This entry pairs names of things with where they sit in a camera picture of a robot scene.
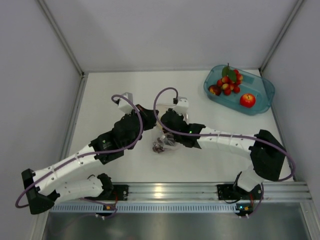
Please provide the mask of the clear zip top bag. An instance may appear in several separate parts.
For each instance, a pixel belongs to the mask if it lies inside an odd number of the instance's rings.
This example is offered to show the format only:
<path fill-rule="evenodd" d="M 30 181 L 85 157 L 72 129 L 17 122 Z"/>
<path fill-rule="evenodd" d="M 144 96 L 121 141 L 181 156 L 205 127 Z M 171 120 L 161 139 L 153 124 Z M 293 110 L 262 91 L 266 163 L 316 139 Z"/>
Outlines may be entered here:
<path fill-rule="evenodd" d="M 188 119 L 189 102 L 181 99 L 178 103 L 171 105 L 154 104 L 153 111 L 156 114 L 156 130 L 153 131 L 153 151 L 163 153 L 175 150 L 180 143 L 175 137 L 181 137 L 174 132 L 183 132 L 189 124 Z"/>

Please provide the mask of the dark red fake peach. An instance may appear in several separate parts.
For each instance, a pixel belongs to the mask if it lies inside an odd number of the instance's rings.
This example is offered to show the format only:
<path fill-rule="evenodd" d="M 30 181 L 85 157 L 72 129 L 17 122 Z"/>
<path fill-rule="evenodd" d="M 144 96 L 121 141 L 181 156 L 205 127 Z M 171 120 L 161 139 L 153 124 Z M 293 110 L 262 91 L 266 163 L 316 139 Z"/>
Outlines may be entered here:
<path fill-rule="evenodd" d="M 212 93 L 213 95 L 216 95 L 216 96 L 220 96 L 222 93 L 221 87 L 217 86 L 216 84 L 210 85 L 208 87 L 208 90 L 210 93 Z"/>

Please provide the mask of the red yellow fake cherry bunch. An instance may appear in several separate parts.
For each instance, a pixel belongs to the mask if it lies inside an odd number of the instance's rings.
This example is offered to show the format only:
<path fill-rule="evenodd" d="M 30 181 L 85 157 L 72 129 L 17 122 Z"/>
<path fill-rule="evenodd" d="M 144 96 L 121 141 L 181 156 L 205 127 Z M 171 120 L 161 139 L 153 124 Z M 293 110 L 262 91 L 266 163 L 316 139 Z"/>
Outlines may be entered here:
<path fill-rule="evenodd" d="M 222 93 L 225 96 L 230 96 L 232 93 L 238 94 L 241 89 L 240 85 L 244 81 L 244 76 L 239 70 L 231 68 L 229 63 L 222 68 L 221 78 L 216 82 L 216 85 L 221 87 Z"/>

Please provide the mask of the red fake apple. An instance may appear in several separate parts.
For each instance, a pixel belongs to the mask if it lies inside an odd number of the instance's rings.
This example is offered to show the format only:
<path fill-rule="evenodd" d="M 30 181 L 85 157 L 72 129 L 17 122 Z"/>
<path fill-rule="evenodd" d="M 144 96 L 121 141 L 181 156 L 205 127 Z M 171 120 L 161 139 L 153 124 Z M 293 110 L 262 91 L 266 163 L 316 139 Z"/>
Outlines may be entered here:
<path fill-rule="evenodd" d="M 245 93 L 240 97 L 239 103 L 246 108 L 252 108 L 256 104 L 256 97 L 251 93 Z"/>

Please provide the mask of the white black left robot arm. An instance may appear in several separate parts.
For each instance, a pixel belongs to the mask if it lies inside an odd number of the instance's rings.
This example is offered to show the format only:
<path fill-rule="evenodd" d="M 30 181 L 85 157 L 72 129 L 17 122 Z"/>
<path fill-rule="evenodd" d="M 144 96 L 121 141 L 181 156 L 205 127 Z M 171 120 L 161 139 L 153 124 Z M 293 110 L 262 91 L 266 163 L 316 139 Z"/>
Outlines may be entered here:
<path fill-rule="evenodd" d="M 24 170 L 21 176 L 30 213 L 38 215 L 75 199 L 115 200 L 114 186 L 105 173 L 84 180 L 71 179 L 123 157 L 126 150 L 132 150 L 142 139 L 144 131 L 156 126 L 158 113 L 137 104 L 112 130 L 99 135 L 75 154 L 41 170 Z"/>

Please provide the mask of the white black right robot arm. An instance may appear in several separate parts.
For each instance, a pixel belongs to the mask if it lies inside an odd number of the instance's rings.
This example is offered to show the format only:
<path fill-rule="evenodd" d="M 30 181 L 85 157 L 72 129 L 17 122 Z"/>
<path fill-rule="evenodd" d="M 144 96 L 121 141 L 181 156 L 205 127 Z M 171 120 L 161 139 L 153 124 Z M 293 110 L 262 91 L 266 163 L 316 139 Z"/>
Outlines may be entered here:
<path fill-rule="evenodd" d="M 254 135 L 232 135 L 209 128 L 203 124 L 187 123 L 181 114 L 167 110 L 158 118 L 160 125 L 169 131 L 176 142 L 187 148 L 211 149 L 230 152 L 250 161 L 234 183 L 233 192 L 240 199 L 265 181 L 278 182 L 285 160 L 285 148 L 267 130 Z"/>

